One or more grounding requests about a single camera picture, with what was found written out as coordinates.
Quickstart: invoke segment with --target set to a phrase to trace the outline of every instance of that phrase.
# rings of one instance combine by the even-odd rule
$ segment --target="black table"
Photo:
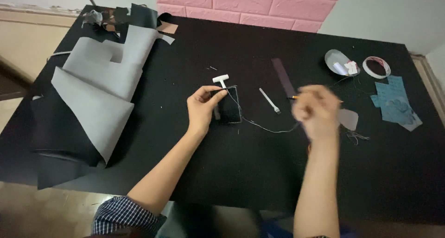
[[[82,13],[92,8],[86,6]],[[56,52],[72,50],[82,36],[117,41],[110,33],[81,29],[81,21],[75,21]],[[341,133],[340,216],[445,224],[445,130],[404,45],[175,16],[169,22],[179,25],[176,40],[172,45],[155,42],[132,99],[135,108],[109,167],[58,188],[126,194],[185,133],[186,98],[222,74],[229,74],[228,86],[238,85],[247,119],[272,130],[290,129],[295,121],[271,58],[281,58],[296,88],[331,86],[340,78],[328,70],[324,54],[335,48],[357,63],[368,56],[385,59],[392,74],[403,77],[409,102],[423,121],[413,132],[382,121],[369,94],[354,87],[355,82],[360,89],[375,92],[377,80],[365,72],[358,76],[361,84],[347,79],[331,87],[344,101],[343,108],[359,114],[357,132],[371,138],[355,146]],[[0,135],[0,180],[36,184],[36,154],[29,151],[34,127],[29,103],[49,86],[54,68],[66,58],[50,59]],[[274,134],[247,122],[212,125],[171,199],[292,212],[307,146],[301,127]]]

